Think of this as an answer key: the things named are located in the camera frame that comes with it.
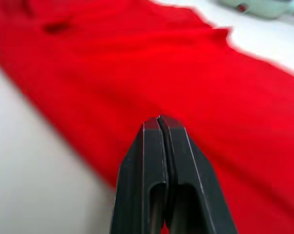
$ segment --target red shirt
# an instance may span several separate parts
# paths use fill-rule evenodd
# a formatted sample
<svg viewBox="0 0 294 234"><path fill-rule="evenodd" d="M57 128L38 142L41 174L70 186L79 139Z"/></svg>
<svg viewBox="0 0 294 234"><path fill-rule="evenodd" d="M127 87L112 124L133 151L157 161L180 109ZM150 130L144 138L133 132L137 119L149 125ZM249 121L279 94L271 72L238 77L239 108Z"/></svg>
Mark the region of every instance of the red shirt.
<svg viewBox="0 0 294 234"><path fill-rule="evenodd" d="M294 234L294 77L147 0L0 0L0 65L115 186L140 124L179 119L241 234Z"/></svg>

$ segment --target red cloth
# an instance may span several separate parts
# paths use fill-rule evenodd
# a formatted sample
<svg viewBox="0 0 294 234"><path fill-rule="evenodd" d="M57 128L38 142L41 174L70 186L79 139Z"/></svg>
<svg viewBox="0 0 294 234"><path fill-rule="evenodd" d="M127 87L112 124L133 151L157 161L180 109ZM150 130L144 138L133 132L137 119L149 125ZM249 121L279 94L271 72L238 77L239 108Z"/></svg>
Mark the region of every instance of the red cloth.
<svg viewBox="0 0 294 234"><path fill-rule="evenodd" d="M115 186L148 117L179 119L241 234L294 234L294 77L147 0L0 0L0 65Z"/></svg>

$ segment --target white surface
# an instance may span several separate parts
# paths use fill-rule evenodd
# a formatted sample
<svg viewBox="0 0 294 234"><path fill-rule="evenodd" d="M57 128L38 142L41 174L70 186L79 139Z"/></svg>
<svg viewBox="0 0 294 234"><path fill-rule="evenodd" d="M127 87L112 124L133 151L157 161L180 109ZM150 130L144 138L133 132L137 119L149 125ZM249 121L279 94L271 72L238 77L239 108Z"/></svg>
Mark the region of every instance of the white surface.
<svg viewBox="0 0 294 234"><path fill-rule="evenodd" d="M294 19L266 21L207 0L196 6L245 51L294 71ZM112 192L0 71L0 234L108 234Z"/></svg>

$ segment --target red fabric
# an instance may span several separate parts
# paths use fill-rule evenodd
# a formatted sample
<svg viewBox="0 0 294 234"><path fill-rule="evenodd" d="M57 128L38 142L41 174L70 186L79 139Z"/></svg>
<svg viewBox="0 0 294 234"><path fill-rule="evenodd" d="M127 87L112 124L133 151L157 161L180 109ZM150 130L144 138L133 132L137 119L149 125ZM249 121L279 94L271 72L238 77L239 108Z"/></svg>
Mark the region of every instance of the red fabric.
<svg viewBox="0 0 294 234"><path fill-rule="evenodd" d="M147 0L0 0L0 65L115 186L148 117L179 119L241 234L294 234L294 77Z"/></svg>

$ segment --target light green object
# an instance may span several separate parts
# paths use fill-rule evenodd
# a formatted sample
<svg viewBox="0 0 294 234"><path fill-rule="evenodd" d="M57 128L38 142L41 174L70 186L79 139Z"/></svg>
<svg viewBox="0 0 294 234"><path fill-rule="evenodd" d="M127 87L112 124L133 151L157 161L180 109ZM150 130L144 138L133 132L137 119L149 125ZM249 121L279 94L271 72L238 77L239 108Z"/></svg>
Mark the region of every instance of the light green object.
<svg viewBox="0 0 294 234"><path fill-rule="evenodd" d="M283 14L294 15L294 0L219 0L222 4L267 19Z"/></svg>

